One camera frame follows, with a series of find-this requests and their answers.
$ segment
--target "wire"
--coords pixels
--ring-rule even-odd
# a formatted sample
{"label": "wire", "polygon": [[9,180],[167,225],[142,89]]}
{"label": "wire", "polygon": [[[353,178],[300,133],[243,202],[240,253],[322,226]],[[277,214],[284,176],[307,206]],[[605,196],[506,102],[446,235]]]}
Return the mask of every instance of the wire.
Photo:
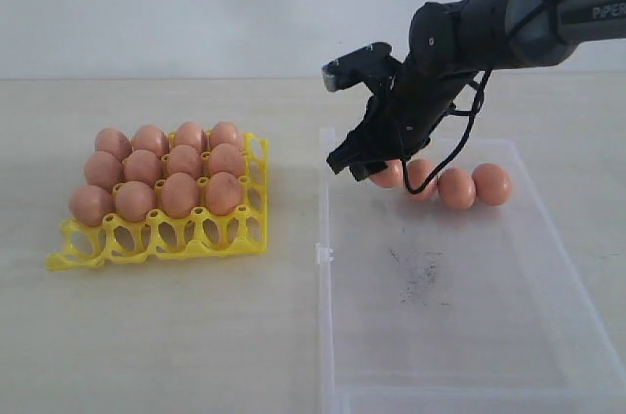
{"label": "wire", "polygon": [[518,35],[525,27],[527,27],[535,18],[541,15],[544,11],[554,9],[556,4],[562,3],[563,1],[565,0],[543,0],[532,11],[526,14],[526,16],[524,16],[509,32],[507,32],[507,35],[503,39],[502,44],[500,45],[496,53],[496,56],[494,57],[494,60],[489,65],[488,69],[485,71],[485,74],[482,76],[480,80],[480,84],[476,87],[476,84],[474,81],[471,81],[470,83],[468,83],[469,86],[476,89],[476,94],[473,99],[471,110],[470,111],[457,111],[453,109],[450,112],[450,114],[452,115],[466,116],[468,118],[468,122],[466,124],[465,131],[463,132],[463,135],[461,136],[461,140],[459,140],[459,143],[457,144],[457,146],[446,157],[446,159],[442,161],[439,164],[439,166],[436,167],[432,171],[432,173],[424,180],[424,182],[417,188],[411,187],[411,181],[409,180],[409,171],[408,171],[407,163],[405,160],[405,153],[404,153],[405,150],[404,150],[404,143],[402,141],[402,131],[399,125],[396,123],[396,129],[398,132],[398,140],[399,140],[399,146],[400,146],[400,161],[402,163],[402,175],[404,179],[404,185],[410,194],[419,194],[421,191],[423,191],[428,186],[428,184],[430,184],[430,182],[432,182],[437,177],[437,175],[443,170],[443,168],[446,167],[466,145],[468,139],[470,138],[471,130],[473,129],[474,123],[476,121],[476,116],[478,115],[480,109],[482,108],[482,105],[484,104],[484,93],[485,93],[485,88],[487,86],[487,83],[489,82],[489,78],[491,77],[493,70],[497,66],[498,60],[500,56],[502,55],[502,53],[504,52],[504,50],[506,49],[507,44],[516,35]]}

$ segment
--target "table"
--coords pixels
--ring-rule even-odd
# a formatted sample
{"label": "table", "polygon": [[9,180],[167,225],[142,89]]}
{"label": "table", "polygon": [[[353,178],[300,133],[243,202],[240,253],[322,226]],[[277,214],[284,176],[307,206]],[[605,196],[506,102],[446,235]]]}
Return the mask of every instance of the table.
{"label": "table", "polygon": [[[625,88],[499,74],[474,130],[517,143],[622,357]],[[319,79],[0,82],[0,411],[316,412],[317,134],[356,125],[366,99]],[[225,119],[271,142],[266,255],[43,269],[100,128]]]}

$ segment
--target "egg tray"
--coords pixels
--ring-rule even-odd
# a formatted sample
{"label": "egg tray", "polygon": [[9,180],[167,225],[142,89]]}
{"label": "egg tray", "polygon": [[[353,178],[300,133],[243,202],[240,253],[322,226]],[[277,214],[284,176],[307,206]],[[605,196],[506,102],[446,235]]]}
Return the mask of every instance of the egg tray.
{"label": "egg tray", "polygon": [[[106,215],[102,225],[93,228],[73,218],[63,220],[59,225],[62,249],[48,255],[46,268],[50,271],[93,269],[107,261],[139,264],[151,256],[186,260],[264,253],[268,241],[269,143],[249,132],[244,133],[244,141],[245,172],[239,178],[244,187],[244,201],[229,215],[216,216],[206,208],[204,191],[208,178],[204,176],[198,179],[201,204],[185,218],[171,218],[155,209],[139,223],[129,223],[116,213]],[[261,152],[255,151],[254,144],[260,146]],[[210,152],[202,154],[204,164],[209,155]],[[159,205],[163,183],[161,180],[155,185]],[[115,186],[114,194],[119,187],[121,184]]]}

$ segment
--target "brown egg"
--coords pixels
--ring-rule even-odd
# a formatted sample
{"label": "brown egg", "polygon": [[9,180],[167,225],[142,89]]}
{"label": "brown egg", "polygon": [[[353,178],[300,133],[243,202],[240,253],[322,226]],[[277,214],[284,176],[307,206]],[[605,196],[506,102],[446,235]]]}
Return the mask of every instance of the brown egg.
{"label": "brown egg", "polygon": [[143,125],[132,139],[134,150],[148,150],[159,158],[169,152],[169,140],[165,133],[154,125]]}
{"label": "brown egg", "polygon": [[208,157],[208,175],[214,176],[218,172],[228,172],[235,177],[244,175],[245,161],[242,152],[230,143],[220,143]]}
{"label": "brown egg", "polygon": [[513,184],[505,170],[496,164],[482,164],[472,175],[476,195],[489,206],[500,206],[509,199]]}
{"label": "brown egg", "polygon": [[443,171],[438,189],[441,201],[452,210],[466,210],[476,200],[476,186],[471,175],[457,167]]}
{"label": "brown egg", "polygon": [[206,207],[217,216],[231,213],[244,200],[244,187],[228,172],[218,172],[206,185]]}
{"label": "brown egg", "polygon": [[83,168],[87,184],[98,186],[107,192],[124,180],[121,162],[109,152],[94,152]]}
{"label": "brown egg", "polygon": [[160,190],[163,211],[172,218],[188,216],[200,203],[200,186],[191,176],[177,172],[167,178]]}
{"label": "brown egg", "polygon": [[124,163],[124,176],[127,181],[140,181],[153,187],[163,178],[163,166],[153,152],[135,150]]}
{"label": "brown egg", "polygon": [[102,223],[102,219],[115,211],[113,198],[104,189],[86,185],[76,189],[69,199],[69,211],[77,222],[94,227]]}
{"label": "brown egg", "polygon": [[[434,163],[426,158],[417,158],[407,164],[407,172],[409,173],[409,182],[413,189],[419,187],[428,176],[434,171]],[[429,201],[437,191],[437,178],[435,177],[419,194],[409,194],[414,201]]]}
{"label": "brown egg", "polygon": [[126,135],[112,127],[104,128],[98,132],[94,146],[96,151],[109,152],[120,161],[133,151]]}
{"label": "brown egg", "polygon": [[202,159],[194,147],[178,145],[172,148],[167,157],[167,174],[171,176],[177,172],[184,172],[194,179],[202,176]]}
{"label": "brown egg", "polygon": [[157,194],[143,182],[130,181],[115,194],[115,208],[124,220],[138,223],[146,219],[148,212],[157,208]]}
{"label": "brown egg", "polygon": [[398,187],[403,182],[402,163],[400,160],[387,161],[387,169],[385,171],[372,174],[369,179],[379,187],[390,189]]}
{"label": "brown egg", "polygon": [[194,147],[198,154],[206,151],[208,140],[202,127],[193,122],[185,122],[176,131],[174,145],[189,145]]}
{"label": "brown egg", "polygon": [[231,122],[219,122],[213,127],[208,137],[211,150],[222,143],[235,145],[239,150],[244,149],[244,135]]}

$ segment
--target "clear plastic container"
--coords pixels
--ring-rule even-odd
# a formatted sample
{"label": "clear plastic container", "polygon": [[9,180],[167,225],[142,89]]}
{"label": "clear plastic container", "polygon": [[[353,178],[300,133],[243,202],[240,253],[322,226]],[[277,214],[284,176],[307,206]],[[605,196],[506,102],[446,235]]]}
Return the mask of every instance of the clear plastic container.
{"label": "clear plastic container", "polygon": [[466,212],[334,176],[337,144],[321,131],[321,412],[626,412],[626,371],[514,144],[470,140],[454,161],[514,183]]}

